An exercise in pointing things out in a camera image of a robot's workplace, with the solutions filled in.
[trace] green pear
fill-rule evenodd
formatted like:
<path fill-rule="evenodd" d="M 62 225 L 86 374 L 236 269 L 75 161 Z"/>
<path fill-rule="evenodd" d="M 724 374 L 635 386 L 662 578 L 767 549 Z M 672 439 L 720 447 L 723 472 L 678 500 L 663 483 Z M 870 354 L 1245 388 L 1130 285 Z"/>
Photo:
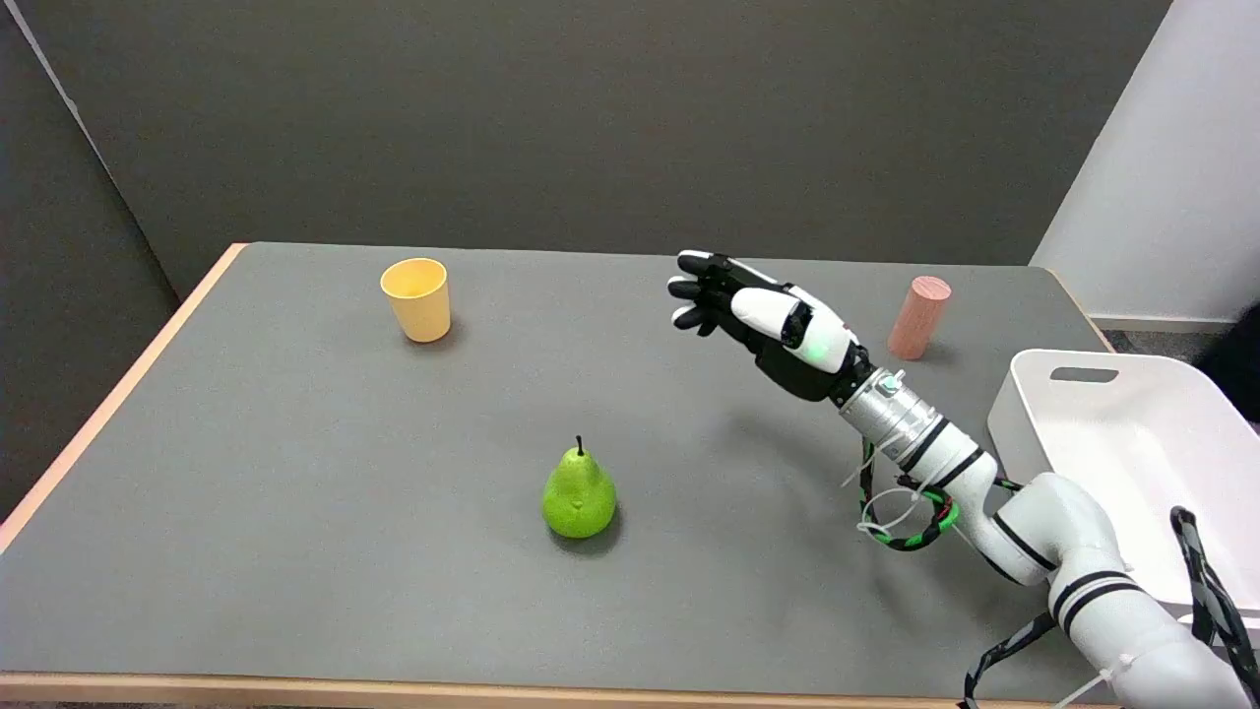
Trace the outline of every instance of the green pear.
<path fill-rule="evenodd" d="M 609 526 L 616 508 L 612 479 L 582 448 L 582 437 L 577 437 L 577 447 L 564 452 L 543 489 L 547 526 L 561 536 L 586 539 Z"/>

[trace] white plastic bin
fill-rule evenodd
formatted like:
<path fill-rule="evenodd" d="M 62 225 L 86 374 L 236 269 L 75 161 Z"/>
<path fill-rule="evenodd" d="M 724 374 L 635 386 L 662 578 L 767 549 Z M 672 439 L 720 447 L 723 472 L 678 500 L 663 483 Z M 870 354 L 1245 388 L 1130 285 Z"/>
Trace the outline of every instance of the white plastic bin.
<path fill-rule="evenodd" d="M 1092 495 L 1129 573 L 1184 623 L 1189 581 L 1168 523 L 1198 518 L 1208 562 L 1260 641 L 1260 436 L 1202 373 L 1167 358 L 1027 349 L 989 412 L 1005 475 L 1053 471 Z"/>

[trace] wooden table edge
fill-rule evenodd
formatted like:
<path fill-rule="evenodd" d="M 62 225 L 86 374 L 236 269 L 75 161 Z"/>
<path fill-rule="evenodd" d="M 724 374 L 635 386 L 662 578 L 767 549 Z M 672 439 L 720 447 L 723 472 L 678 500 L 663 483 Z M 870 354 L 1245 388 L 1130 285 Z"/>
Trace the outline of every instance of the wooden table edge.
<path fill-rule="evenodd" d="M 1081 301 L 1077 300 L 1075 295 L 1072 295 L 1072 291 L 1068 290 L 1067 283 L 1063 282 L 1063 278 L 1060 277 L 1058 272 L 1055 271 L 1055 268 L 1046 268 L 1042 266 L 1032 266 L 1032 267 L 1041 268 L 1047 273 L 1055 276 L 1055 280 L 1058 281 L 1058 287 L 1062 287 L 1063 292 L 1066 292 L 1067 296 L 1072 298 L 1072 305 L 1076 305 L 1076 309 L 1080 310 L 1081 316 L 1085 317 L 1085 321 L 1089 322 L 1090 326 L 1094 329 L 1094 334 L 1099 335 L 1099 339 L 1102 340 L 1102 346 L 1106 346 L 1108 351 L 1115 354 L 1115 346 L 1111 346 L 1111 340 L 1108 339 L 1105 334 L 1102 334 L 1102 330 L 1099 329 L 1099 325 L 1097 322 L 1094 321 L 1094 317 L 1089 316 L 1089 314 L 1085 312 L 1085 307 L 1081 307 Z"/>
<path fill-rule="evenodd" d="M 228 269 L 247 243 L 233 243 L 219 256 L 193 292 L 145 346 L 131 369 L 74 434 L 30 492 L 0 524 L 0 554 L 18 536 L 39 506 L 69 474 L 79 456 L 127 395 L 158 360 L 179 329 L 214 283 Z M 1111 344 L 1081 310 L 1058 273 L 1046 268 L 1063 292 L 1072 298 L 1081 316 L 1111 351 Z M 117 701 L 155 704 L 278 704 L 290 706 L 404 708 L 510 708 L 533 709 L 953 709 L 956 699 L 769 695 L 730 693 L 684 693 L 656 690 L 562 689 L 499 685 L 460 685 L 428 683 L 386 683 L 350 680 L 309 680 L 290 678 L 239 678 L 219 675 L 106 675 L 74 672 L 0 671 L 0 699 L 14 701 Z M 992 709 L 1032 709 L 1048 706 L 1038 701 L 985 701 Z"/>
<path fill-rule="evenodd" d="M 4 554 L 5 549 L 13 544 L 13 540 L 21 531 L 21 528 L 26 526 L 26 523 L 35 515 L 39 506 L 48 500 L 53 490 L 62 482 L 71 468 L 79 460 L 79 456 L 87 451 L 87 447 L 92 445 L 96 434 L 101 433 L 105 424 L 110 422 L 110 418 L 118 411 L 118 407 L 126 402 L 127 395 L 131 390 L 136 388 L 141 378 L 152 368 L 152 364 L 158 360 L 159 354 L 163 349 L 170 344 L 170 340 L 175 337 L 179 327 L 184 326 L 188 317 L 193 314 L 193 310 L 202 303 L 205 295 L 214 287 L 214 283 L 223 275 L 223 271 L 228 269 L 232 261 L 236 259 L 237 254 L 246 247 L 244 243 L 233 243 L 228 246 L 227 251 L 219 256 L 219 259 L 214 262 L 214 266 L 205 273 L 202 282 L 197 283 L 193 292 L 188 295 L 188 298 L 180 303 L 175 314 L 166 320 L 161 330 L 158 331 L 158 336 L 145 346 L 145 350 L 140 353 L 140 358 L 131 365 L 127 374 L 122 375 L 118 384 L 113 387 L 110 394 L 105 398 L 105 402 L 96 408 L 96 412 L 88 417 L 87 423 L 74 434 L 74 438 L 66 445 L 66 448 L 57 456 L 53 465 L 44 471 L 44 475 L 35 481 L 35 485 L 30 489 L 30 492 L 21 499 L 21 502 L 14 508 L 9 518 L 0 524 L 0 554 Z"/>
<path fill-rule="evenodd" d="M 956 699 L 740 694 L 205 675 L 0 672 L 13 701 L 354 706 L 372 709 L 955 709 Z M 985 709 L 1043 701 L 987 700 Z M 1115 709 L 1090 705 L 1095 709 Z"/>

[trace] wooden cylinder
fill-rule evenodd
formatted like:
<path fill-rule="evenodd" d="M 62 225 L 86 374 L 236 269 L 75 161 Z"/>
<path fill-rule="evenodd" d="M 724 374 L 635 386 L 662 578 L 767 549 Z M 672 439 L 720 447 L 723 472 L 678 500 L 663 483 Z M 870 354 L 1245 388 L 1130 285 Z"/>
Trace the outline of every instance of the wooden cylinder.
<path fill-rule="evenodd" d="M 919 276 L 910 283 L 901 314 L 888 335 L 888 351 L 895 358 L 917 360 L 924 356 L 950 292 L 949 283 L 936 276 Z"/>

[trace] gray table surface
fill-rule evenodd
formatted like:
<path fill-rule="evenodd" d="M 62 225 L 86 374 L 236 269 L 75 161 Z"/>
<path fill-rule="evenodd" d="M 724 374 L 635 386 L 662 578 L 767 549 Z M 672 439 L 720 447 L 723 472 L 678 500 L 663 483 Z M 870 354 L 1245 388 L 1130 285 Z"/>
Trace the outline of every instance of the gray table surface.
<path fill-rule="evenodd" d="M 450 271 L 455 325 L 431 345 L 378 287 L 418 254 Z M 1042 269 L 750 262 L 830 302 L 982 441 L 1016 351 L 1104 348 Z M 956 535 L 898 554 L 857 534 L 838 486 L 858 436 L 742 346 L 675 331 L 674 272 L 244 248 L 0 555 L 0 670 L 958 696 L 1045 588 Z M 900 364 L 883 341 L 921 273 L 954 297 Z M 559 544 L 538 501 L 578 433 L 621 511 Z M 1057 700 L 1090 674 L 1052 633 L 984 695 Z"/>

